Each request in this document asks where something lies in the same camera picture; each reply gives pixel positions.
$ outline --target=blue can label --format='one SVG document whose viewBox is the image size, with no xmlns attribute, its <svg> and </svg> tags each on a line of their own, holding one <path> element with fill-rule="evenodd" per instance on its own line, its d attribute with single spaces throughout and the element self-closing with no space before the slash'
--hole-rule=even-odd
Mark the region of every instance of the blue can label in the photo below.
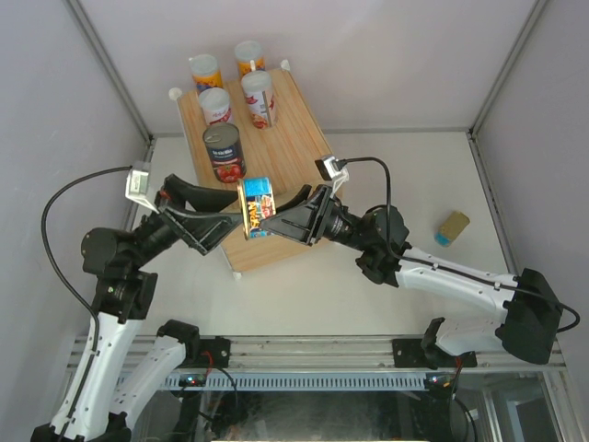
<svg viewBox="0 0 589 442">
<path fill-rule="evenodd" d="M 260 221 L 276 214 L 270 180 L 268 178 L 252 178 L 243 180 L 244 207 L 246 211 L 246 235 L 249 238 L 267 237 L 271 235 L 260 228 Z"/>
</svg>

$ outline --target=white wall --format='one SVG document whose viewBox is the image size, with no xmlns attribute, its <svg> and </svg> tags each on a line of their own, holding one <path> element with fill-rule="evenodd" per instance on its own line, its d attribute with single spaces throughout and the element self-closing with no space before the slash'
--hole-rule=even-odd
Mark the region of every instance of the white wall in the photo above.
<svg viewBox="0 0 589 442">
<path fill-rule="evenodd" d="M 589 411 L 589 2 L 550 2 L 480 135 L 517 260 L 583 315 L 562 351 Z M 565 314 L 563 322 L 570 320 Z"/>
<path fill-rule="evenodd" d="M 144 148 L 62 2 L 4 2 L 0 41 L 0 434 L 21 441 L 50 419 L 88 321 L 44 254 L 43 206 L 68 181 L 130 164 Z M 56 259 L 88 299 L 95 280 L 82 274 L 80 240 L 121 224 L 122 185 L 123 176 L 80 185 L 50 213 Z"/>
<path fill-rule="evenodd" d="M 534 0 L 101 0 L 84 7 L 155 134 L 181 132 L 170 87 L 192 87 L 209 52 L 288 58 L 324 129 L 467 128 Z"/>
</svg>

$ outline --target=wire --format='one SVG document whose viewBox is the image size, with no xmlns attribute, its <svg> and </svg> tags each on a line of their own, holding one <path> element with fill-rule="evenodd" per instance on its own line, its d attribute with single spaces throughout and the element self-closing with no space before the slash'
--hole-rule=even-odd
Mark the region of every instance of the wire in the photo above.
<svg viewBox="0 0 589 442">
<path fill-rule="evenodd" d="M 206 351 L 206 352 L 202 352 L 202 354 L 205 356 L 208 356 L 208 358 L 209 358 L 209 367 L 206 369 L 206 373 L 204 375 L 204 379 L 206 381 L 206 379 L 209 377 L 209 375 L 213 371 L 214 360 L 213 360 L 213 355 L 211 355 L 211 352 Z"/>
<path fill-rule="evenodd" d="M 472 427 L 472 434 L 474 436 L 474 441 L 479 442 L 479 432 L 477 431 L 477 426 L 475 424 L 475 420 L 472 417 L 472 414 L 470 413 L 470 410 L 459 398 L 454 398 L 454 402 L 456 402 L 458 404 L 458 406 L 460 407 L 460 409 L 462 410 L 464 415 L 470 421 L 470 426 Z M 464 438 L 465 442 L 467 439 L 468 439 L 468 432 L 466 433 L 465 438 Z"/>
<path fill-rule="evenodd" d="M 235 397 L 236 397 L 236 410 L 235 410 L 235 417 L 236 417 L 235 424 L 236 424 L 237 423 L 237 418 L 238 418 L 238 414 L 237 413 L 238 413 L 238 410 L 239 410 L 239 398 L 237 396 L 237 383 L 236 383 L 236 380 L 233 379 L 233 377 L 229 373 L 227 373 L 224 368 L 221 368 L 219 366 L 216 366 L 215 369 L 217 369 L 221 373 L 223 373 L 229 379 L 229 382 L 231 382 L 231 385 L 233 386 L 233 392 L 235 393 Z"/>
<path fill-rule="evenodd" d="M 456 391 L 458 390 L 458 380 L 460 379 L 460 373 L 462 373 L 462 368 L 464 367 L 464 363 L 460 357 L 456 358 L 456 373 L 454 374 L 454 379 L 452 380 L 452 389 L 450 390 L 450 401 L 455 398 Z"/>
<path fill-rule="evenodd" d="M 476 281 L 480 284 L 488 285 L 488 286 L 491 286 L 494 288 L 495 287 L 494 281 L 488 281 L 486 279 L 479 278 L 473 274 L 461 272 L 457 269 L 453 269 L 451 267 L 446 267 L 445 265 L 435 264 L 434 262 L 429 262 L 427 260 L 422 260 L 419 258 L 412 258 L 412 257 L 408 257 L 408 256 L 402 256 L 393 250 L 393 248 L 391 247 L 391 239 L 390 239 L 390 236 L 391 236 L 391 232 L 390 232 L 390 201 L 391 201 L 390 171 L 388 170 L 387 163 L 385 163 L 382 159 L 377 158 L 377 157 L 358 157 L 358 158 L 342 159 L 342 160 L 338 161 L 338 166 L 340 168 L 342 168 L 343 166 L 345 166 L 348 163 L 361 163 L 361 162 L 371 162 L 371 161 L 378 163 L 383 168 L 383 170 L 385 171 L 385 178 L 387 180 L 386 205 L 384 207 L 386 210 L 386 218 L 387 218 L 387 228 L 385 230 L 385 233 L 386 233 L 386 243 L 387 243 L 388 254 L 390 256 L 392 256 L 393 258 L 400 260 L 400 261 L 416 262 L 418 264 L 427 265 L 428 267 L 435 266 L 438 270 L 457 274 L 459 276 L 463 276 L 465 278 L 468 278 L 472 281 Z M 383 207 L 383 205 L 382 204 L 376 205 L 375 207 L 368 209 L 366 211 L 366 213 L 370 213 L 373 210 L 380 208 L 380 207 Z M 523 293 L 526 295 L 530 295 L 532 297 L 537 297 L 537 298 L 544 300 L 545 302 L 549 302 L 550 304 L 552 304 L 556 308 L 560 308 L 560 309 L 569 311 L 574 316 L 574 320 L 570 324 L 557 329 L 557 333 L 566 332 L 567 330 L 574 329 L 581 322 L 581 315 L 574 308 L 561 303 L 559 300 L 546 299 L 545 297 L 543 297 L 542 295 L 540 295 L 537 292 L 534 292 L 532 290 L 527 290 L 527 289 L 521 288 L 521 287 L 499 284 L 499 288 L 504 289 L 504 290 L 513 290 L 514 292 L 519 292 L 519 293 Z"/>
<path fill-rule="evenodd" d="M 90 313 L 90 317 L 94 321 L 94 332 L 93 332 L 93 336 L 92 336 L 92 347 L 91 347 L 92 354 L 88 358 L 86 369 L 84 370 L 84 374 L 82 375 L 82 378 L 80 380 L 80 384 L 78 385 L 77 391 L 75 392 L 75 396 L 72 400 L 72 405 L 70 406 L 70 410 L 67 414 L 68 418 L 71 418 L 74 415 L 75 406 L 77 405 L 77 402 L 80 399 L 80 395 L 82 394 L 82 389 L 84 388 L 84 385 L 86 384 L 86 380 L 87 380 L 88 374 L 90 372 L 90 368 L 92 367 L 92 364 L 94 362 L 95 353 L 98 348 L 98 337 L 99 337 L 99 333 L 100 333 L 100 324 L 98 322 L 97 313 L 92 309 L 92 307 L 87 303 L 87 301 L 77 292 L 77 290 L 75 290 L 74 286 L 70 284 L 70 282 L 67 280 L 67 278 L 65 277 L 62 270 L 59 268 L 59 265 L 57 264 L 55 257 L 53 256 L 52 248 L 49 244 L 49 239 L 47 237 L 47 215 L 49 214 L 49 210 L 52 208 L 53 203 L 55 203 L 55 201 L 60 196 L 62 196 L 66 191 L 68 191 L 72 187 L 76 186 L 76 184 L 79 184 L 80 182 L 84 182 L 87 180 L 91 180 L 96 177 L 100 177 L 102 175 L 107 175 L 107 174 L 114 173 L 114 172 L 127 171 L 130 168 L 131 168 L 131 166 L 125 166 L 125 167 L 113 168 L 113 169 L 105 169 L 105 170 L 101 170 L 99 172 L 91 173 L 91 174 L 86 175 L 82 178 L 78 178 L 77 180 L 73 180 L 72 182 L 63 186 L 59 191 L 57 191 L 50 198 L 50 200 L 47 202 L 47 204 L 45 204 L 45 208 L 43 209 L 43 213 L 40 217 L 40 237 L 41 237 L 41 240 L 43 241 L 43 248 L 45 249 L 45 253 L 47 253 L 47 258 L 49 259 L 49 263 L 52 265 L 52 268 L 55 271 L 55 273 L 57 274 L 57 277 L 60 279 L 60 281 L 72 293 L 72 295 L 74 295 L 75 299 L 77 299 L 79 301 L 79 303 L 82 304 L 82 306 L 86 310 L 88 310 L 88 312 Z M 65 431 L 67 430 L 68 425 L 69 425 L 69 422 L 66 423 L 64 425 L 64 427 L 62 428 L 62 431 L 57 439 L 58 442 L 61 442 L 64 439 Z"/>
</svg>

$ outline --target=food can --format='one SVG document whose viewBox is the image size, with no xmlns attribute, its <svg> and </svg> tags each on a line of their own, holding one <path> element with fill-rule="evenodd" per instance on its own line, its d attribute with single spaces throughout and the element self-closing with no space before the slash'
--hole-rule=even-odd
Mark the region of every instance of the food can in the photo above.
<svg viewBox="0 0 589 442">
<path fill-rule="evenodd" d="M 207 125 L 210 126 L 219 122 L 233 122 L 231 101 L 226 90 L 220 87 L 206 89 L 199 96 L 199 104 Z"/>
<path fill-rule="evenodd" d="M 237 126 L 230 122 L 219 122 L 204 131 L 202 140 L 218 180 L 230 183 L 246 176 L 246 160 Z"/>
<path fill-rule="evenodd" d="M 452 214 L 438 228 L 434 238 L 441 246 L 448 247 L 454 242 L 458 235 L 470 224 L 470 218 L 462 212 L 452 212 Z"/>
<path fill-rule="evenodd" d="M 265 71 L 250 72 L 241 79 L 241 87 L 254 126 L 258 129 L 273 127 L 276 123 L 276 102 L 270 74 Z"/>
<path fill-rule="evenodd" d="M 237 194 L 243 214 L 243 231 L 246 239 L 268 237 L 270 232 L 260 228 L 260 221 L 276 215 L 274 195 L 267 177 L 239 180 Z"/>
<path fill-rule="evenodd" d="M 188 59 L 191 65 L 192 79 L 198 94 L 211 87 L 223 87 L 223 78 L 217 59 L 208 53 Z"/>
<path fill-rule="evenodd" d="M 263 71 L 266 69 L 264 53 L 261 50 L 261 45 L 257 41 L 242 41 L 236 46 L 234 52 L 237 59 L 237 67 L 239 68 L 239 78 L 248 72 Z"/>
</svg>

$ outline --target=canned food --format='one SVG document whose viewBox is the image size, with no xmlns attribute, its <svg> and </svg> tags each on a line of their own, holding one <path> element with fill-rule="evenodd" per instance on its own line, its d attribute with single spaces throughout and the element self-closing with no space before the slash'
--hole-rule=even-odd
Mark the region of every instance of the canned food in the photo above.
<svg viewBox="0 0 589 442">
<path fill-rule="evenodd" d="M 270 232 L 260 228 L 262 219 L 276 215 L 270 179 L 259 177 L 239 180 L 237 193 L 243 214 L 243 231 L 246 239 L 271 235 Z"/>
<path fill-rule="evenodd" d="M 251 120 L 258 129 L 273 127 L 276 123 L 276 103 L 272 79 L 265 71 L 254 71 L 241 79 Z"/>
<path fill-rule="evenodd" d="M 246 160 L 237 126 L 230 122 L 219 122 L 204 131 L 202 140 L 218 180 L 236 182 L 246 176 Z"/>
<path fill-rule="evenodd" d="M 219 122 L 233 122 L 231 101 L 226 90 L 219 87 L 206 89 L 199 96 L 199 104 L 209 126 Z"/>
<path fill-rule="evenodd" d="M 251 71 L 263 71 L 266 69 L 264 53 L 257 41 L 242 41 L 235 48 L 239 78 Z"/>
<path fill-rule="evenodd" d="M 191 64 L 192 79 L 199 94 L 210 87 L 223 87 L 219 63 L 212 55 L 203 53 L 189 58 L 188 62 Z"/>
</svg>

